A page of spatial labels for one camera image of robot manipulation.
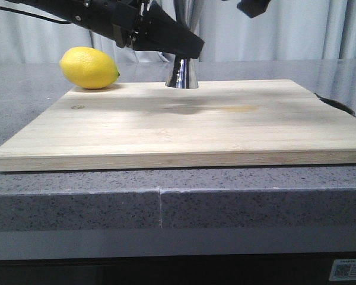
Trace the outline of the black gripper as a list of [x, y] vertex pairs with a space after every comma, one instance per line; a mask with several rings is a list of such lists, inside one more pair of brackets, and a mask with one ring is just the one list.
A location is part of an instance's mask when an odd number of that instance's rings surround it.
[[157, 1], [62, 1], [68, 20], [115, 41], [120, 48], [197, 59], [204, 46], [195, 34], [202, 4], [173, 3], [176, 18]]

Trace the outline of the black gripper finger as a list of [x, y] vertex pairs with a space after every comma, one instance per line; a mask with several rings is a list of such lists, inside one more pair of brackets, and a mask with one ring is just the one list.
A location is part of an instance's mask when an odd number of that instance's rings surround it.
[[237, 8], [249, 18], [255, 18], [266, 12], [270, 0], [241, 0]]

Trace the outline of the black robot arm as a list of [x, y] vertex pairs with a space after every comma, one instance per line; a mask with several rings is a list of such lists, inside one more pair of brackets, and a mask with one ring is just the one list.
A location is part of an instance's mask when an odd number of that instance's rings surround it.
[[199, 57], [204, 41], [155, 1], [23, 1], [114, 40], [120, 48]]

